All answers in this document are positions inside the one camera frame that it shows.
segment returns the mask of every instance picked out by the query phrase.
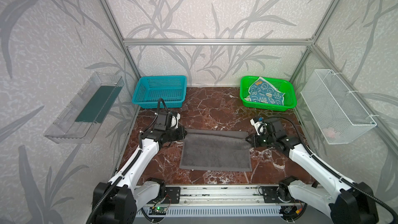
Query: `plastic basket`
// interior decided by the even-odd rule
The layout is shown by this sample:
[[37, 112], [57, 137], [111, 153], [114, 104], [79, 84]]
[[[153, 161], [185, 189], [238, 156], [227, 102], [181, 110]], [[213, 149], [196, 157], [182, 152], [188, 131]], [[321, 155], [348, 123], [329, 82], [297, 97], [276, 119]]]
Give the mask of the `plastic basket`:
[[283, 106], [261, 103], [261, 102], [250, 102], [245, 100], [245, 98], [249, 95], [249, 87], [255, 81], [257, 81], [258, 78], [259, 78], [258, 76], [244, 76], [240, 81], [240, 99], [242, 100], [243, 105], [245, 107], [269, 109], [280, 112], [284, 112], [287, 109], [296, 107], [297, 100], [296, 100], [295, 91], [293, 89], [293, 85], [288, 81], [282, 79], [275, 79], [275, 78], [263, 77], [268, 82], [270, 82], [274, 87], [276, 87], [276, 89], [278, 89], [280, 92], [285, 93], [285, 95], [283, 96], [285, 98], [283, 101], [284, 104]]
[[328, 144], [347, 144], [376, 126], [353, 92], [331, 69], [315, 69], [301, 95]]
[[142, 108], [157, 108], [162, 98], [168, 108], [182, 107], [186, 94], [187, 78], [183, 75], [145, 76], [138, 81], [132, 102]]

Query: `brown marble surface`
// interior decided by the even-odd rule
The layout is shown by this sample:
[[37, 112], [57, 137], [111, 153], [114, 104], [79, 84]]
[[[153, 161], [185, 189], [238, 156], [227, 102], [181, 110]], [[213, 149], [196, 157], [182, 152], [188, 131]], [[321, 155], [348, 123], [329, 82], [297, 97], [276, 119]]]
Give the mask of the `brown marble surface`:
[[[276, 112], [272, 110], [243, 106], [237, 87], [188, 87], [186, 100], [181, 108], [180, 123], [186, 128], [203, 130], [235, 130], [255, 132], [250, 119], [255, 116], [283, 116], [299, 125], [293, 110]], [[156, 109], [140, 110], [129, 143], [123, 155], [120, 168], [126, 163], [138, 146], [139, 131], [152, 122]], [[296, 135], [292, 125], [282, 120], [288, 135]], [[277, 184], [288, 176], [296, 176], [305, 183], [313, 178], [298, 164], [274, 149], [252, 148], [250, 150], [252, 172], [220, 172], [180, 169], [183, 142], [168, 143], [153, 157], [142, 174], [138, 184], [148, 178], [164, 179], [166, 184]]]

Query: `black cable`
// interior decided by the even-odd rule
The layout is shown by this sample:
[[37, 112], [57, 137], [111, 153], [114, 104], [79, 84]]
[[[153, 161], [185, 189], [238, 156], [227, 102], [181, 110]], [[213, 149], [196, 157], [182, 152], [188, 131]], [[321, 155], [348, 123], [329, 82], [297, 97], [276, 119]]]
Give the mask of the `black cable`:
[[158, 108], [157, 108], [157, 112], [160, 111], [160, 102], [163, 103], [164, 109], [166, 109], [166, 112], [168, 112], [169, 110], [167, 109], [167, 106], [166, 106], [166, 104], [164, 103], [164, 100], [163, 100], [162, 98], [159, 98], [159, 99], [158, 99]]
[[398, 220], [398, 215], [397, 213], [394, 211], [394, 209], [392, 209], [390, 206], [388, 206], [387, 204], [385, 204], [383, 201], [381, 201], [380, 199], [364, 192], [363, 190], [361, 190], [360, 188], [358, 188], [357, 186], [355, 186], [353, 183], [347, 181], [345, 178], [340, 178], [340, 180], [347, 184], [348, 186], [350, 186], [351, 188], [361, 192], [362, 194], [364, 194], [366, 197], [372, 199], [373, 201], [377, 202], [380, 206], [384, 207], [387, 211], [389, 211], [392, 214], [392, 221], [390, 222], [390, 224], [394, 224], [396, 223], [396, 221]]
[[97, 202], [97, 205], [93, 208], [93, 211], [91, 212], [90, 216], [88, 217], [86, 224], [90, 224], [92, 222], [92, 219], [97, 214], [98, 209], [103, 204], [103, 202], [106, 200], [106, 198], [110, 195], [110, 193], [115, 189], [116, 185], [120, 182], [120, 180], [122, 180], [122, 177], [118, 177], [116, 179], [116, 181], [105, 192], [105, 194], [103, 194], [101, 199]]
[[258, 193], [259, 193], [260, 195], [262, 195], [263, 197], [266, 196], [266, 195], [265, 195], [265, 192], [264, 192], [264, 188], [266, 189], [267, 187], [266, 187], [266, 186], [260, 186], [260, 187], [258, 187]]
[[260, 126], [257, 128], [257, 132], [258, 132], [258, 134], [260, 134], [260, 135], [264, 135], [264, 134], [266, 133], [266, 127], [264, 126], [264, 123], [261, 123], [261, 124], [260, 124]]
[[310, 157], [312, 157], [318, 164], [320, 164], [322, 167], [324, 167], [324, 169], [326, 169], [328, 172], [330, 172], [333, 176], [335, 176], [336, 178], [338, 178], [341, 182], [347, 184], [348, 186], [350, 186], [351, 188], [361, 192], [362, 194], [364, 194], [366, 197], [372, 199], [373, 201], [377, 202], [380, 206], [384, 207], [387, 211], [389, 211], [392, 215], [392, 221], [389, 224], [395, 224], [398, 220], [398, 214], [394, 211], [394, 209], [392, 209], [390, 206], [388, 206], [387, 204], [385, 204], [383, 201], [381, 201], [380, 199], [364, 192], [363, 190], [361, 190], [360, 188], [358, 188], [357, 186], [355, 186], [355, 184], [349, 182], [348, 180], [346, 180], [345, 178], [343, 178], [342, 176], [340, 176], [337, 172], [335, 172], [334, 170], [332, 170], [329, 166], [327, 166], [326, 164], [324, 164], [318, 157], [315, 156], [315, 154], [310, 150], [310, 148], [301, 140], [300, 138], [300, 133], [297, 130], [296, 125], [289, 120], [288, 118], [285, 117], [280, 117], [280, 116], [273, 116], [271, 118], [283, 118], [286, 119], [287, 121], [291, 122], [293, 127], [295, 128], [297, 135], [298, 135], [298, 139], [300, 140], [301, 144], [304, 146], [306, 152], [308, 152], [308, 154], [310, 154]]
[[127, 166], [127, 168], [122, 172], [122, 176], [125, 176], [127, 174], [127, 172], [129, 171], [129, 169], [131, 169], [131, 167], [134, 165], [134, 163], [138, 160], [138, 158], [140, 157], [142, 153], [142, 150], [138, 150], [137, 155], [135, 155], [134, 159], [132, 160], [132, 162]]
[[144, 215], [144, 217], [148, 220], [148, 221], [150, 221], [151, 223], [159, 223], [159, 222], [161, 222], [163, 219], [164, 219], [164, 217], [162, 218], [162, 219], [160, 219], [160, 217], [156, 217], [156, 218], [150, 218], [148, 215], [147, 215], [147, 213], [144, 211], [144, 208], [141, 208], [141, 212], [142, 212], [142, 214]]
[[[142, 153], [142, 150], [138, 150], [137, 155], [134, 157], [132, 162], [127, 166], [127, 168], [122, 172], [122, 176], [125, 176], [129, 169], [134, 165], [134, 163], [137, 161], [137, 159], [140, 157]], [[109, 196], [109, 194], [112, 192], [112, 190], [117, 186], [117, 184], [122, 180], [123, 177], [118, 177], [116, 181], [109, 187], [109, 189], [102, 195], [101, 199], [97, 202], [97, 205], [93, 208], [90, 216], [88, 217], [86, 224], [90, 224], [92, 222], [92, 218], [97, 214], [98, 209], [100, 206], [103, 204], [103, 202], [106, 200], [106, 198]]]

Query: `clear plastic shelf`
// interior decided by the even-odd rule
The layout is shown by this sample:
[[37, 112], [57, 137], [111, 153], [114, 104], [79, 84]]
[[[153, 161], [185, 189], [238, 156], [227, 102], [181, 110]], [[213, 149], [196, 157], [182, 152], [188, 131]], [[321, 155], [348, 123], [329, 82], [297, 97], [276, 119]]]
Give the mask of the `clear plastic shelf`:
[[119, 75], [94, 72], [44, 136], [58, 144], [91, 143], [123, 86]]

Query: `leaf pattern wallpaper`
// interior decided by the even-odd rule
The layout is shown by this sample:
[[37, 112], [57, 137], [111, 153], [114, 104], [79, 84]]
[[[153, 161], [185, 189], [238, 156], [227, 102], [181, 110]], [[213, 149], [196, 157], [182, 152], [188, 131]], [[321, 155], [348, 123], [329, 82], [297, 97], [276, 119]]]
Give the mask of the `leaf pattern wallpaper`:
[[[331, 0], [108, 0], [124, 38], [310, 38]], [[304, 47], [131, 46], [141, 76], [186, 75], [188, 85], [284, 78]]]
[[[398, 135], [397, 26], [398, 0], [343, 0], [316, 45]], [[311, 55], [293, 83], [296, 92], [317, 68], [323, 66]], [[298, 112], [324, 160], [354, 180], [370, 182], [376, 196], [398, 211], [398, 158], [374, 130], [350, 144], [328, 145], [302, 99]], [[388, 223], [389, 214], [379, 210], [381, 223]]]
[[[0, 223], [82, 223], [117, 165], [137, 78], [97, 0], [1, 0]], [[93, 72], [125, 86], [90, 144], [43, 136]]]

